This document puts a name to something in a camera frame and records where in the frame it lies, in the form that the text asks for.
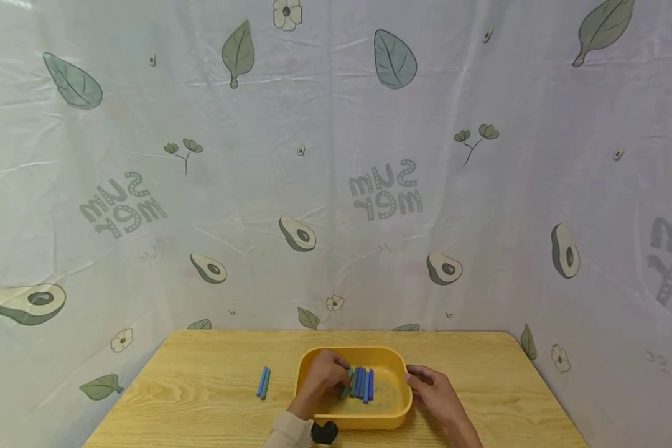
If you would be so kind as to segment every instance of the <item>wooden table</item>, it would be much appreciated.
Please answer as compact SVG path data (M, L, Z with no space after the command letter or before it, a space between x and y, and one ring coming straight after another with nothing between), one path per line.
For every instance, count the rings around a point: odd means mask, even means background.
M444 372L485 448L586 448L516 340L498 332L182 330L172 334L83 445L259 448L288 407L310 348L387 345ZM269 366L266 401L256 397ZM335 447L449 447L415 404L394 431L341 432Z

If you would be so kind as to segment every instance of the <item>black object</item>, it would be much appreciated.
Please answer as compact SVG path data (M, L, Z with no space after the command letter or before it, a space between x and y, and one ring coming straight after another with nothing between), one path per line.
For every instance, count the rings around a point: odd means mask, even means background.
M328 420L323 427L314 423L311 426L311 438L314 443L322 445L331 445L338 435L338 426L331 420Z

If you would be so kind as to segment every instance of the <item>blue crayon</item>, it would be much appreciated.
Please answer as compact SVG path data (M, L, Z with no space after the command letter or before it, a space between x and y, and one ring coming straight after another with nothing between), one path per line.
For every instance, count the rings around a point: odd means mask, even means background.
M373 371L365 371L366 381L363 382L363 404L368 404L368 385L371 382L371 372Z
M269 377L271 376L271 369L266 369L266 376L264 377L264 390L261 391L261 400L266 400L266 390L269 388Z
M373 369L368 373L368 400L373 401Z
M356 398L363 399L363 374L364 371L362 368L358 368L358 376L356 377Z
M259 381L259 388L256 390L256 396L261 396L261 392L264 391L264 380L266 379L266 371L268 368L264 366L264 369L261 371L261 380Z

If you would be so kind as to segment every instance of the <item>beige sleeve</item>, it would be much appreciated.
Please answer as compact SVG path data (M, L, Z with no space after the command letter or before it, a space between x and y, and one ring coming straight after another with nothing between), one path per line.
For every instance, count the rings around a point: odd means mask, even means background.
M289 411L276 416L264 448L310 448L313 421L304 421Z

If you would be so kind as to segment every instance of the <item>finger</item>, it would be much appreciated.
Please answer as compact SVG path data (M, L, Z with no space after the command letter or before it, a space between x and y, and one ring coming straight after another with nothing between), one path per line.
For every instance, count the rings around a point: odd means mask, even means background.
M408 383L408 386L412 388L413 391L418 392L419 395L423 395L424 392L427 393L429 390L430 386L422 382L421 380L418 379L417 376L412 375L410 373L406 374L406 382Z
M351 387L351 381L348 377L348 371L345 370L342 373L340 373L341 376L341 383L343 383L344 387Z
M346 359L344 359L343 357L341 357L341 355L339 355L339 354L336 353L336 352L331 352L331 353L333 353L333 359L334 359L334 362L335 362L336 364L338 364L338 365L341 366L341 367L344 367L346 370L348 370L348 369L351 368L350 364L347 363L347 362L346 362Z
M440 372L434 371L432 368L425 366L406 366L408 373L413 375L418 375L429 379L431 383L435 383L438 377L441 375Z

